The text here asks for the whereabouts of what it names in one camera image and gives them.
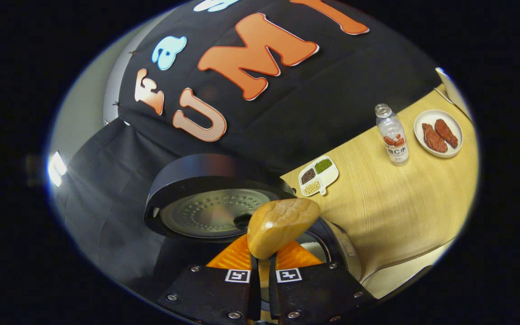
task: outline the orange letter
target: orange letter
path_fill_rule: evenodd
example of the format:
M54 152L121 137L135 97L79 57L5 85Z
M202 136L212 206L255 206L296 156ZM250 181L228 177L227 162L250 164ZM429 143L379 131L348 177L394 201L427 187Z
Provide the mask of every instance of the orange letter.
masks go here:
M156 84L153 80L145 78L148 75L148 70L139 69L138 76L136 76L136 91L134 98L136 101L143 101L150 105L157 115L161 115L163 112L163 91L159 91L157 94L151 92L156 89Z
M268 47L282 57L282 64L293 66L318 52L318 45L302 41L266 20L263 13L254 13L244 17L236 24L236 32L246 46L214 46L208 49L198 69L215 70L235 83L243 91L243 97L251 101L268 87L265 78L253 78L243 69L261 72L269 76L279 76L280 68Z
M190 88L184 89L182 95L180 95L180 106L181 107L192 107L196 111L204 114L208 119L212 121L211 128L203 128L198 124L188 119L184 112L180 109L176 111L172 119L172 125L177 128L181 128L191 135L202 141L213 142L218 140L226 132L226 119L223 115L206 104L202 99L194 96L194 93Z
M347 34L358 35L369 31L367 26L352 20L349 16L325 4L322 0L290 0L290 2L307 5L324 13L330 19L336 21L340 25L340 29Z

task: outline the letter m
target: letter m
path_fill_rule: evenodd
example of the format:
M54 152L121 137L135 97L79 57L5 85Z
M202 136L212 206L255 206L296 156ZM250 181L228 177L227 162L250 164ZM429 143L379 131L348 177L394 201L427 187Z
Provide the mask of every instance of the letter m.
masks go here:
M282 64L295 66L318 52L316 43L302 39L274 25L263 13L244 17L236 24L236 32L246 46L214 46L208 49L198 69L215 70L235 83L243 91L244 99L251 101L268 87L266 78L253 78L244 70L279 76L280 68L268 50L280 54Z

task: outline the bottle cap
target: bottle cap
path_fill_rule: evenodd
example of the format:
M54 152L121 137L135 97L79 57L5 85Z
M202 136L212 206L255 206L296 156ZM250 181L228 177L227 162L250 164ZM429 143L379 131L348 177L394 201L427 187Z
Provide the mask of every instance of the bottle cap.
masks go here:
M376 116L385 119L392 114L392 109L388 107L385 103L380 103L374 107L374 113L376 113Z

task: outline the light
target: light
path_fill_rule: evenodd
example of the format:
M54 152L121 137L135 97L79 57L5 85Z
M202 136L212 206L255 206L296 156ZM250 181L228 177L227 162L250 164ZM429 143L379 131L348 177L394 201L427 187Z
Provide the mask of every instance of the light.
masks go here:
M61 159L60 152L56 152L47 164L47 173L50 180L59 187L61 185L61 177L68 171L64 160Z

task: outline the white plate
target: white plate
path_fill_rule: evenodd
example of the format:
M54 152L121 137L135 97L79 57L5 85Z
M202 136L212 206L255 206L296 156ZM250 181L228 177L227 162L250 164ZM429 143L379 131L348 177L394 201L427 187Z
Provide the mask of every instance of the white plate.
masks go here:
M459 140L459 145L456 148L453 148L448 142L446 146L448 149L446 152L440 153L435 150L429 148L425 143L425 132L423 132L423 123L431 124L433 129L435 128L435 122L438 119L442 119L445 121L446 125L450 128L450 131L456 136ZM419 114L417 119L414 121L414 135L417 136L417 140L420 142L421 146L425 148L426 151L434 154L437 157L441 158L450 158L456 156L459 153L460 147L463 145L463 132L460 130L460 126L456 123L456 120L452 118L452 116L448 115L444 111L439 111L436 109L432 109L430 111L423 111L423 113Z
M320 160L324 160L324 159L330 160L330 162L332 163L332 166L328 167L327 169L324 169L322 171L322 173L320 173L320 174L316 173L316 169L315 169L316 163L319 163ZM309 171L309 169L311 169L311 168L314 169L315 177L312 178L311 180L307 181L306 184L302 184L302 176L304 175L305 172ZM300 185L302 195L304 195L305 197L309 197L309 196L314 195L319 192L320 192L320 195L325 195L326 187L328 187L328 185L334 183L334 181L336 181L336 179L338 178L338 175L339 175L338 167L336 167L336 164L334 163L334 161L332 159L330 159L330 157L328 157L328 156L318 157L317 159L312 161L308 166L306 166L304 169L302 169L302 171L298 174L298 184ZM305 193L306 187L308 185L314 183L315 181L318 181L318 183L320 183L320 188L310 194Z

